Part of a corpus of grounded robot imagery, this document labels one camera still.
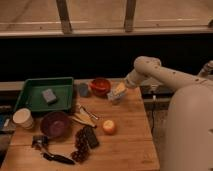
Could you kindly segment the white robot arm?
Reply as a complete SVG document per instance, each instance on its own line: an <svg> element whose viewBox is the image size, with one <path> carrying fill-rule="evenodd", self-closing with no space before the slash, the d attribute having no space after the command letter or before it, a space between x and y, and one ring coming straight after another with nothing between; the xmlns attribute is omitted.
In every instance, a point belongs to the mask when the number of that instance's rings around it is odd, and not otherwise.
<svg viewBox="0 0 213 171"><path fill-rule="evenodd" d="M213 80L173 70L158 58L140 56L124 78L136 88L155 78L171 90L162 171L213 171Z"/></svg>

